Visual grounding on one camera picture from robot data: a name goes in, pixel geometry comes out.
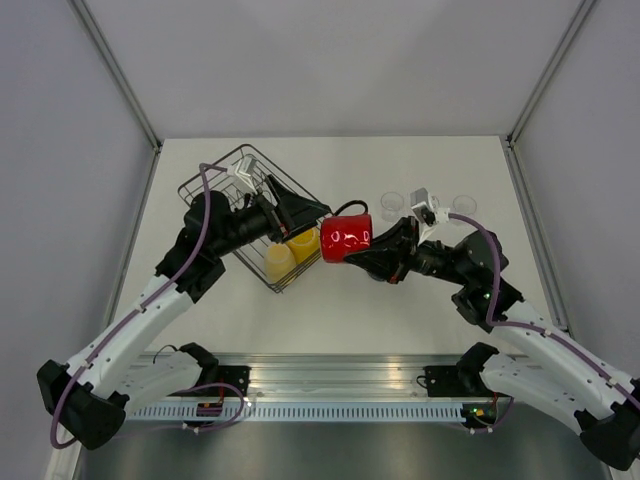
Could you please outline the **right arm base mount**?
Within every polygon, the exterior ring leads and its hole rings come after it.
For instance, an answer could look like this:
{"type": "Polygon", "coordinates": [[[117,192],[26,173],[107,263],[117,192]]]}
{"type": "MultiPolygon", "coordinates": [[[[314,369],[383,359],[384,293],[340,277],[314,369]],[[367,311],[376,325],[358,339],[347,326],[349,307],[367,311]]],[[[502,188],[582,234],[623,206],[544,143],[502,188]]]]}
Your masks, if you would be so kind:
{"type": "Polygon", "coordinates": [[[466,385],[454,365],[425,366],[416,383],[426,390],[429,398],[475,398],[485,397],[486,391],[466,385]]]}

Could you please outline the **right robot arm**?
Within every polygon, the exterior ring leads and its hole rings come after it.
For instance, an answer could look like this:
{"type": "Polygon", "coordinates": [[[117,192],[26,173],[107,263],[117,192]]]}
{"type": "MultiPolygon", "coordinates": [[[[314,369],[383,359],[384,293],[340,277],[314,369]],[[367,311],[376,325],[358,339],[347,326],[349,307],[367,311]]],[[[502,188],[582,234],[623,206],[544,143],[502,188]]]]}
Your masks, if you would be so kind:
{"type": "Polygon", "coordinates": [[[495,234],[469,217],[455,218],[475,230],[454,247],[421,239],[417,220],[404,217],[344,260],[390,284],[415,272],[460,286],[452,297],[457,312],[542,370],[527,374],[495,347],[478,343],[458,361],[459,388],[469,395],[491,390],[524,402],[567,426],[601,462],[629,470],[639,457],[638,379],[544,319],[502,278],[508,261],[495,234]]]}

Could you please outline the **pale yellow mug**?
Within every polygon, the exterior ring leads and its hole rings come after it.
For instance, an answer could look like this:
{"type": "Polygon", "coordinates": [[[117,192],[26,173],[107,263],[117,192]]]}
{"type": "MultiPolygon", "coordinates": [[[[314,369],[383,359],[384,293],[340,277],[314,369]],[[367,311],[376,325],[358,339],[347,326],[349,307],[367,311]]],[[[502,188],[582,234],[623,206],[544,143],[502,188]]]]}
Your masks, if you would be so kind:
{"type": "Polygon", "coordinates": [[[293,252],[286,244],[271,244],[264,255],[264,270],[270,283],[281,281],[297,266],[293,252]]]}

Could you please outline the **clear glass cup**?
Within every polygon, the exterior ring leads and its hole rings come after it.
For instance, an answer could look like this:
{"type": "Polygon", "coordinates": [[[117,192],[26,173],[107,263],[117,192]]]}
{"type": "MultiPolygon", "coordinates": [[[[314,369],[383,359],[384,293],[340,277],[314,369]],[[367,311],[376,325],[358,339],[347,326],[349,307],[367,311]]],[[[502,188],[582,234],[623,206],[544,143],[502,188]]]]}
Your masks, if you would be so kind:
{"type": "Polygon", "coordinates": [[[380,198],[381,218],[389,223],[398,221],[404,211],[404,197],[398,192],[385,192],[380,198]]]}
{"type": "Polygon", "coordinates": [[[452,201],[451,211],[458,215],[474,217],[477,212],[477,202],[471,196],[458,195],[452,201]]]}

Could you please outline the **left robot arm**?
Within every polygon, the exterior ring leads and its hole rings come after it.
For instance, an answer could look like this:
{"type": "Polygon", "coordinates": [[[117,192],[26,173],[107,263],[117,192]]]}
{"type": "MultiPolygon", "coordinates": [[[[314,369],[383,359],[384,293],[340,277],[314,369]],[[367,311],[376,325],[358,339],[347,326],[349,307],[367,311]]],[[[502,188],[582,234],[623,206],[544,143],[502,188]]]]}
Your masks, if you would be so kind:
{"type": "Polygon", "coordinates": [[[283,243],[316,226],[331,209],[301,196],[274,176],[268,196],[253,193],[242,208],[209,187],[183,217],[173,247],[127,314],[69,360],[46,361],[36,379],[52,417],[50,443],[95,450],[109,442],[127,416],[169,394],[206,396],[218,384],[218,360],[203,347],[184,345],[135,375],[130,365],[171,322],[194,306],[225,272],[223,257],[261,238],[283,243]]]}

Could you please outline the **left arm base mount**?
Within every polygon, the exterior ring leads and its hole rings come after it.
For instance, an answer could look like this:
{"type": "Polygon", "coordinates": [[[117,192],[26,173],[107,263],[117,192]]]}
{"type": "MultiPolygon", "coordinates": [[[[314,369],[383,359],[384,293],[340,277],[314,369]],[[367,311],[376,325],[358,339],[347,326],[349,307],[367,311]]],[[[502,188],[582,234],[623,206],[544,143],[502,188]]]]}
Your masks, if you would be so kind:
{"type": "Polygon", "coordinates": [[[196,360],[201,368],[195,385],[181,392],[187,397],[232,397],[245,396],[250,383],[250,367],[220,363],[211,352],[196,343],[181,346],[179,352],[196,360]]]}

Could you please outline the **blue mug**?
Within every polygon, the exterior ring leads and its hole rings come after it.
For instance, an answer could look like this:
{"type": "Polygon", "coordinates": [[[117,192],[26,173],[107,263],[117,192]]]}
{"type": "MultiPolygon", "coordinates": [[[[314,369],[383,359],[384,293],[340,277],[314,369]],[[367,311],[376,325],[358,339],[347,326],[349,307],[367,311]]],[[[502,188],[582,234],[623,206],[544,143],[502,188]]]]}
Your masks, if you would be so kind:
{"type": "Polygon", "coordinates": [[[367,272],[367,275],[376,282],[387,283],[387,277],[384,274],[380,274],[379,272],[367,272]]]}

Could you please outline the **red mug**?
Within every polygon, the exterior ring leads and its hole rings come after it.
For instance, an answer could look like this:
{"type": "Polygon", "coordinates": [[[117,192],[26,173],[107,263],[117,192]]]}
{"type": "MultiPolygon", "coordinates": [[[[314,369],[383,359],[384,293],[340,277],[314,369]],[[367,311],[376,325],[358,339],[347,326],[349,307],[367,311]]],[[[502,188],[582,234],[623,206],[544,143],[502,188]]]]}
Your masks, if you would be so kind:
{"type": "Polygon", "coordinates": [[[363,200],[351,200],[326,217],[320,226],[320,251],[326,263],[343,263],[352,253],[370,247],[373,239],[373,222],[368,204],[363,200]],[[351,207],[360,206],[357,215],[345,215],[351,207]]]}

